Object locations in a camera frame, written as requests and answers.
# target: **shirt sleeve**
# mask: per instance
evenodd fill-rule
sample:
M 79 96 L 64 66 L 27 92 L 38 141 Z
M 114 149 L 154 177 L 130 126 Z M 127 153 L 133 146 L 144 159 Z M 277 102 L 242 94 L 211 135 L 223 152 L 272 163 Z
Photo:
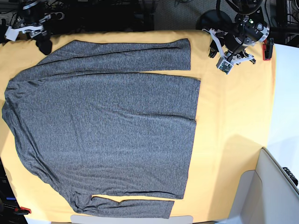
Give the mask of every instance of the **shirt sleeve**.
M 169 218 L 174 201 L 125 200 L 64 192 L 63 197 L 77 213 L 99 217 Z

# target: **gray carpet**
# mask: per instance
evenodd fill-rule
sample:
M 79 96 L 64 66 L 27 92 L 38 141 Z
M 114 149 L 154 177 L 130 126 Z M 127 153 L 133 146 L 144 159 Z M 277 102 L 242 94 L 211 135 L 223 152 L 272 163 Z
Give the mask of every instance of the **gray carpet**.
M 154 16 L 155 30 L 195 29 L 198 18 L 212 9 L 216 9 L 216 0 L 191 0 L 188 3 L 179 3 L 178 0 L 161 0 Z M 236 12 L 225 0 L 221 1 L 220 9 L 234 20 Z M 264 3 L 262 9 L 264 19 L 268 21 Z M 267 1 L 267 10 L 270 11 L 270 0 Z

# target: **gray long-sleeve shirt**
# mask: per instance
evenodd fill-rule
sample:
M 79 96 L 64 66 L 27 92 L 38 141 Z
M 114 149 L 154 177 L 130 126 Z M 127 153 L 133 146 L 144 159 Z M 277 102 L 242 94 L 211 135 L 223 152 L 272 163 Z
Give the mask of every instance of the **gray long-sleeve shirt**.
M 3 119 L 25 168 L 75 212 L 168 218 L 182 199 L 199 80 L 138 73 L 189 70 L 187 39 L 168 44 L 73 41 L 9 81 Z

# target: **heathered gray fabric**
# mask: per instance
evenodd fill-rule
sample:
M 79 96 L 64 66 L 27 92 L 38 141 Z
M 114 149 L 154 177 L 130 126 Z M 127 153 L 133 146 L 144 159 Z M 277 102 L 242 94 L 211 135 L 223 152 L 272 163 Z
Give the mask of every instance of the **heathered gray fabric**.
M 138 73 L 189 70 L 187 39 L 168 44 L 73 41 L 9 81 L 3 119 L 25 168 L 75 212 L 168 218 L 182 199 L 200 82 Z

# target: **yellow table surface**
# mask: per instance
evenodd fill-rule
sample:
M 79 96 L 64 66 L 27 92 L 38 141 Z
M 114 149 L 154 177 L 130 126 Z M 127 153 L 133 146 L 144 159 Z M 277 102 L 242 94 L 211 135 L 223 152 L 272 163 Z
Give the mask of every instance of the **yellow table surface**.
M 256 167 L 260 148 L 266 146 L 275 89 L 275 52 L 263 61 L 262 46 L 248 47 L 256 64 L 243 62 L 229 75 L 216 68 L 219 55 L 208 57 L 211 37 L 201 31 L 78 34 L 53 37 L 53 50 L 72 40 L 96 43 L 167 43 L 188 38 L 190 71 L 160 74 L 201 80 L 196 132 L 184 199 L 175 200 L 171 216 L 193 216 L 194 222 L 227 218 L 242 173 Z M 9 42 L 0 47 L 0 106 L 9 79 L 41 61 L 35 41 Z M 14 136 L 0 119 L 0 156 L 20 206 L 30 208 L 29 218 L 70 222 L 75 214 L 50 185 L 28 172 L 16 153 Z M 116 201 L 151 199 L 144 196 L 105 196 Z

